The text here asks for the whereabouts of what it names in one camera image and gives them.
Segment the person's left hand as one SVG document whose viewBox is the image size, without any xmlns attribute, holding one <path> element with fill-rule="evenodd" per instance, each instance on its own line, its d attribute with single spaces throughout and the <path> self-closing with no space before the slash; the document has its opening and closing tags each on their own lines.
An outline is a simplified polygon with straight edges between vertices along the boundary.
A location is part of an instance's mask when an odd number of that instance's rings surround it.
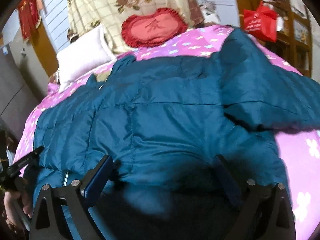
<svg viewBox="0 0 320 240">
<path fill-rule="evenodd" d="M 4 207 L 9 225 L 18 229 L 30 229 L 30 219 L 33 213 L 33 204 L 29 194 L 23 190 L 20 192 L 6 191 L 4 195 Z"/>
</svg>

